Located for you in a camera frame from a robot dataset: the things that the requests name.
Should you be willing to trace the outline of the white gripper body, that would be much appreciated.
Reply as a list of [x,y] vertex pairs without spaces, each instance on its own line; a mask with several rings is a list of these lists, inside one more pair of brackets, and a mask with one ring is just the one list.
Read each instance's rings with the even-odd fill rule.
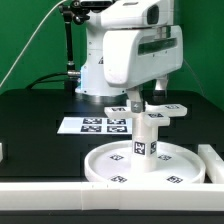
[[178,70],[183,62],[182,31],[172,26],[168,38],[158,29],[112,30],[103,38],[105,80],[129,89]]

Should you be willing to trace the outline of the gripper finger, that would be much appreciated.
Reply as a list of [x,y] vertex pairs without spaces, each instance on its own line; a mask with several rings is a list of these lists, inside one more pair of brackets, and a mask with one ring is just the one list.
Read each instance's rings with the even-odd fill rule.
[[156,80],[153,91],[153,98],[155,102],[162,103],[167,98],[168,75],[159,77]]
[[131,103],[131,111],[133,113],[141,113],[144,111],[144,101],[139,87],[133,87],[126,90],[128,99]]

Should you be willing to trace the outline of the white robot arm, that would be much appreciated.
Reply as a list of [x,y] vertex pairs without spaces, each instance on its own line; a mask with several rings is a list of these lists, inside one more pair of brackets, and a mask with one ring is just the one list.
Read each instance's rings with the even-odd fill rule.
[[142,84],[154,80],[155,92],[166,92],[168,74],[183,62],[174,0],[75,0],[72,11],[87,34],[78,93],[98,103],[126,94],[132,110],[140,112]]

